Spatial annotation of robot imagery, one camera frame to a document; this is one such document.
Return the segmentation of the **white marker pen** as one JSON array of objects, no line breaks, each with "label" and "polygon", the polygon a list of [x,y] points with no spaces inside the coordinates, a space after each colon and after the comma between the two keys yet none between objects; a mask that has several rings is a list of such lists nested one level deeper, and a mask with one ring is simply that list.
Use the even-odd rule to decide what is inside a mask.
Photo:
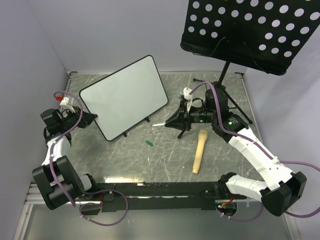
[{"label": "white marker pen", "polygon": [[160,126],[164,126],[166,123],[156,123],[153,124],[152,127],[160,127]]}]

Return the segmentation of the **white whiteboard with black frame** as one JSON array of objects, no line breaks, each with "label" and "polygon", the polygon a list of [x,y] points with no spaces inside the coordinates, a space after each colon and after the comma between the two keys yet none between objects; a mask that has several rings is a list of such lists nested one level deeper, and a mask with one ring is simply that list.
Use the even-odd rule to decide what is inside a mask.
[{"label": "white whiteboard with black frame", "polygon": [[168,104],[151,55],[84,87],[79,97],[107,141],[113,141]]}]

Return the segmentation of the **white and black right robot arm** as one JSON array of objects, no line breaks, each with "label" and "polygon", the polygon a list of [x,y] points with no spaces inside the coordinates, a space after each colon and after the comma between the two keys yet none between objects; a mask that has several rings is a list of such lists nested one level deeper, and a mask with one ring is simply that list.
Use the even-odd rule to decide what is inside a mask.
[{"label": "white and black right robot arm", "polygon": [[257,201],[274,216],[281,216],[304,191],[307,177],[280,163],[254,134],[249,125],[230,111],[228,97],[220,89],[208,89],[200,107],[188,87],[183,89],[178,110],[165,122],[165,127],[182,132],[190,131],[192,124],[211,124],[213,131],[241,153],[262,177],[253,180],[234,172],[223,175],[218,193],[223,199],[242,195]]}]

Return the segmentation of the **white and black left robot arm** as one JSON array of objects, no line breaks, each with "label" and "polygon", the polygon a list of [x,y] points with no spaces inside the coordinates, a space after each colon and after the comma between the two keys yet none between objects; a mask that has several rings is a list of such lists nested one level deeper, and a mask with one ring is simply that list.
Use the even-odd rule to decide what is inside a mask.
[{"label": "white and black left robot arm", "polygon": [[83,196],[87,201],[95,200],[99,188],[94,178],[86,173],[79,176],[67,157],[72,146],[69,130],[77,121],[79,128],[86,128],[98,117],[97,114],[83,112],[74,107],[75,112],[66,110],[66,115],[54,108],[40,114],[46,127],[43,130],[47,154],[41,166],[32,171],[32,176],[40,194],[50,210],[54,210],[71,200]]}]

